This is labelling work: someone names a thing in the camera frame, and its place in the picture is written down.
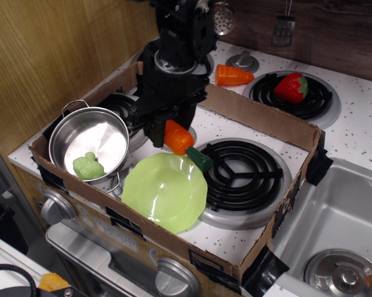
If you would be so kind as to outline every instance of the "green toy broccoli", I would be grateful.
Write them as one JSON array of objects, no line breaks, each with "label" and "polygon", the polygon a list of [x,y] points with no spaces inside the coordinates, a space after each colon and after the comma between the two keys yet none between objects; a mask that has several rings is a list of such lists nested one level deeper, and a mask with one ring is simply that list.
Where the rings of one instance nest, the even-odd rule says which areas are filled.
[{"label": "green toy broccoli", "polygon": [[74,171],[82,180],[96,179],[104,175],[104,167],[95,160],[95,154],[88,152],[74,160]]}]

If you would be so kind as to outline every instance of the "red toy strawberry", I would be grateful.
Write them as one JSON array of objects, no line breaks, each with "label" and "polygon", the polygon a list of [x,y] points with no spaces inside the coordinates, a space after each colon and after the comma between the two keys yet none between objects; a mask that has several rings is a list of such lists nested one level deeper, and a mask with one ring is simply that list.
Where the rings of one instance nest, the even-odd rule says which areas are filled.
[{"label": "red toy strawberry", "polygon": [[304,75],[293,72],[284,77],[274,89],[274,94],[284,101],[300,103],[308,93],[308,82]]}]

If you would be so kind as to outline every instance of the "stainless steel pot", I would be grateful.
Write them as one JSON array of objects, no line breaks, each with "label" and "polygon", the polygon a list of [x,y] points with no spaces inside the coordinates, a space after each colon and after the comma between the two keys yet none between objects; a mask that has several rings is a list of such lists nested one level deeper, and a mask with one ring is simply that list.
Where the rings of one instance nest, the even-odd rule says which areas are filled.
[{"label": "stainless steel pot", "polygon": [[[64,116],[66,108],[84,102],[86,108]],[[73,162],[93,152],[104,167],[104,176],[83,180],[92,184],[103,183],[123,167],[129,148],[129,133],[123,120],[106,108],[90,107],[84,100],[75,100],[62,109],[62,121],[53,130],[49,141],[50,160],[56,166],[76,175]]]}]

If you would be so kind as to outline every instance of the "sink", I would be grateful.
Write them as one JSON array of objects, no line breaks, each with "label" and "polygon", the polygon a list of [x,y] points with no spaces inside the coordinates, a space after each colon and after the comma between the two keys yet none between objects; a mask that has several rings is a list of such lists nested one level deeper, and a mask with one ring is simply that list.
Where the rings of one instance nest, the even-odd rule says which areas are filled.
[{"label": "sink", "polygon": [[317,186],[302,184],[273,246],[273,253],[289,266],[284,278],[301,282],[308,261],[323,251],[349,251],[372,262],[372,171],[333,158]]}]

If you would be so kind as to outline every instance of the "wooden wall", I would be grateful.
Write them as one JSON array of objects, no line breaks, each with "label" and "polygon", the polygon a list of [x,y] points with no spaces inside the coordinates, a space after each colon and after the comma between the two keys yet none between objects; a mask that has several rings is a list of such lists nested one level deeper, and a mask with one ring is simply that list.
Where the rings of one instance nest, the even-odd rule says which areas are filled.
[{"label": "wooden wall", "polygon": [[3,157],[157,36],[148,2],[0,0]]},{"label": "wooden wall", "polygon": [[237,25],[221,38],[235,45],[372,80],[372,0],[293,0],[291,47],[270,45],[290,0],[227,0]]}]

